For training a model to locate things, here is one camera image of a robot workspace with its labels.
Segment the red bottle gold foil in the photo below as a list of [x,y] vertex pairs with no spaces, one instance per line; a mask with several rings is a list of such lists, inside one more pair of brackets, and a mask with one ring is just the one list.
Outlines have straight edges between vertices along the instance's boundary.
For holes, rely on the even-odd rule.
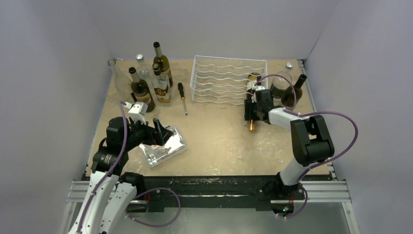
[[255,90],[253,89],[254,84],[256,81],[261,79],[261,75],[259,73],[250,73],[247,77],[248,82],[246,85],[246,99],[244,101],[244,119],[248,122],[248,129],[250,132],[254,131],[254,121],[255,117],[252,111],[253,103],[252,98]]

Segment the dark green bottle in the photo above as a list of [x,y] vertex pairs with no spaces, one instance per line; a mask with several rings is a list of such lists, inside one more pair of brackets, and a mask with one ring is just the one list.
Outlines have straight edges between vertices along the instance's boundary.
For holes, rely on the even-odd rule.
[[295,108],[298,101],[302,97],[302,86],[304,85],[306,80],[307,80],[307,75],[301,74],[298,77],[298,80],[296,81],[296,83],[293,86],[290,86],[285,90],[284,95],[281,98],[281,104],[284,107],[287,107],[291,110]]

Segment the dark bottle silver collar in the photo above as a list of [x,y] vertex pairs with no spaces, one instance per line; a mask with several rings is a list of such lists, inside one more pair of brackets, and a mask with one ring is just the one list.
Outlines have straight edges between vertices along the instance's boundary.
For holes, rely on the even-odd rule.
[[148,105],[147,113],[155,109],[155,101],[152,98],[148,84],[138,76],[134,67],[129,68],[129,74],[132,78],[131,90],[138,102]]

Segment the small dark bottle gold cap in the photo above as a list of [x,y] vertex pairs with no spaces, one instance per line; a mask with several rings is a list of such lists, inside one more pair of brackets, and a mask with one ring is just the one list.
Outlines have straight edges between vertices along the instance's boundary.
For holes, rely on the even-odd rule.
[[161,72],[161,68],[158,63],[154,63],[152,65],[152,69],[154,72],[152,84],[154,86],[154,91],[158,102],[163,106],[171,106],[172,96],[168,76]]

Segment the white wire wine rack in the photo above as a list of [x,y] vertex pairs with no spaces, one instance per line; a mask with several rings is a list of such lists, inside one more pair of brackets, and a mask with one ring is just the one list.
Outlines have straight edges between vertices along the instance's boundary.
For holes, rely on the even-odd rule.
[[197,103],[240,106],[257,77],[266,75],[266,60],[196,55],[190,81],[191,99]]

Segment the tall clear bottle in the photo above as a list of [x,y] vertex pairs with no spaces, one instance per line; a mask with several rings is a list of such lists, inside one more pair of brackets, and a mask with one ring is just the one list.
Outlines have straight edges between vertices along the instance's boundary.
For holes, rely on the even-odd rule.
[[131,96],[131,79],[121,71],[121,67],[118,64],[119,60],[121,59],[111,58],[107,61],[114,77],[116,90],[119,93],[122,101],[135,103],[133,97]]

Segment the clear bottle silver cap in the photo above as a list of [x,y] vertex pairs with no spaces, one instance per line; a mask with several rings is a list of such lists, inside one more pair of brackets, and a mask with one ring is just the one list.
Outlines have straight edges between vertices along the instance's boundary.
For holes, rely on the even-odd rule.
[[154,86],[152,83],[153,70],[147,64],[145,64],[144,56],[142,54],[136,55],[136,60],[138,63],[137,72],[138,72],[139,78],[143,79],[147,83],[150,89],[150,93],[152,95],[156,95],[154,91]]

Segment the dark labelled wine bottle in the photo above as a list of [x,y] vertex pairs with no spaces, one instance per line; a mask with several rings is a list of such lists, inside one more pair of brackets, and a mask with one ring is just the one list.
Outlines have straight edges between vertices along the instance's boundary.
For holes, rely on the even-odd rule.
[[162,53],[160,43],[155,41],[153,43],[155,57],[153,59],[154,63],[158,63],[161,68],[161,73],[166,74],[169,78],[169,84],[173,86],[173,78],[170,70],[169,59]]

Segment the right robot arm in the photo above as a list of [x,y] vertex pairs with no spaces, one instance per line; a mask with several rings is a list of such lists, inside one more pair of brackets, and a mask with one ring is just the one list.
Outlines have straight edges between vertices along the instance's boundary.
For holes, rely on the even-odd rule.
[[293,159],[278,173],[274,194],[286,198],[298,184],[300,177],[311,166],[332,157],[335,149],[325,120],[320,115],[299,117],[286,108],[275,107],[271,92],[264,88],[250,88],[244,101],[244,119],[262,121],[281,127],[291,134]]

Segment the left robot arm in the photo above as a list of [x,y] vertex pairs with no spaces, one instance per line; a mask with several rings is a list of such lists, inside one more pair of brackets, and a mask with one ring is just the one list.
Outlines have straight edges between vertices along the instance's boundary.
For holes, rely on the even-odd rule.
[[146,192],[144,178],[137,173],[122,173],[128,152],[140,144],[163,146],[173,137],[171,129],[158,119],[150,127],[141,121],[116,117],[109,121],[106,137],[93,156],[89,186],[71,234],[109,234],[126,216],[133,199]]

